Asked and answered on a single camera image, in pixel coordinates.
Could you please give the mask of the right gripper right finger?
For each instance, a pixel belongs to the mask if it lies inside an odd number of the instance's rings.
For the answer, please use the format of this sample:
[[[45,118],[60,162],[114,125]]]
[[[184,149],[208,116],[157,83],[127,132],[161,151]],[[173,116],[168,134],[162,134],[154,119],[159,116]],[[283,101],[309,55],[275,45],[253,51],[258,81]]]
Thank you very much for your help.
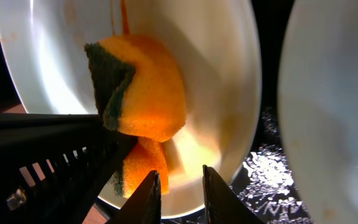
[[[203,165],[205,215],[210,224],[264,224],[213,167]]]

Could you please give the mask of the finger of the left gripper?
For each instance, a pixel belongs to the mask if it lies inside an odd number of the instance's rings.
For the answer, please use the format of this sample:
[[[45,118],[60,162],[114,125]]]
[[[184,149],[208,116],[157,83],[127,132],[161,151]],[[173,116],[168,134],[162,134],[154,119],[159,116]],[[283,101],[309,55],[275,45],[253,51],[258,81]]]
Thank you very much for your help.
[[[0,114],[0,223],[81,223],[136,144],[97,115]]]

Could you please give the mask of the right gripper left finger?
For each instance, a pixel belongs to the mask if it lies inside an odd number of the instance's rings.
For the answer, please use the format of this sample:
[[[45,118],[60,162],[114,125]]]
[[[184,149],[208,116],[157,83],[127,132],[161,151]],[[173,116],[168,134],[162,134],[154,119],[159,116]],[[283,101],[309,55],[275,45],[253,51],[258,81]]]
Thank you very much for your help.
[[[106,224],[160,224],[161,181],[152,170],[121,209]]]

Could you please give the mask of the orange green sponge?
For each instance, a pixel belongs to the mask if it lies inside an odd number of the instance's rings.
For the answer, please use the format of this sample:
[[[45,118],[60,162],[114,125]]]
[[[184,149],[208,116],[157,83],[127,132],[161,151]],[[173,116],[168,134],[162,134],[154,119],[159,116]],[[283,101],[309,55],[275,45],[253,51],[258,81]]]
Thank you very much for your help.
[[[186,95],[174,57],[160,41],[138,34],[85,44],[84,51],[103,126],[137,138],[110,179],[114,194],[131,197],[152,170],[168,194],[163,144],[186,123]]]

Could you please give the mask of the light blue front plate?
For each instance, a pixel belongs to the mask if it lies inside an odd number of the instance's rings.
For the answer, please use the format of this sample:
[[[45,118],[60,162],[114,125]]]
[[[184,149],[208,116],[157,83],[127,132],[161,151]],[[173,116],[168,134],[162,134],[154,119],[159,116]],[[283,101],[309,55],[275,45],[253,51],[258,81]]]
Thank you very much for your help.
[[[0,0],[0,41],[28,113],[95,114],[83,46],[124,28],[160,40],[184,79],[185,126],[166,143],[162,217],[204,206],[202,167],[234,180],[257,128],[261,60],[250,1]]]

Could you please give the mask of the light green plate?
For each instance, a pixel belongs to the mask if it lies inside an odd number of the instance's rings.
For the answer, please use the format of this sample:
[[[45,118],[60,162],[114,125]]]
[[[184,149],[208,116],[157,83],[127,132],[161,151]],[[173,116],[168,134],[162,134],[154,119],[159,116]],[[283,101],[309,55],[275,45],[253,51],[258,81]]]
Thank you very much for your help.
[[[296,1],[278,114],[299,195],[316,223],[358,223],[358,0]]]

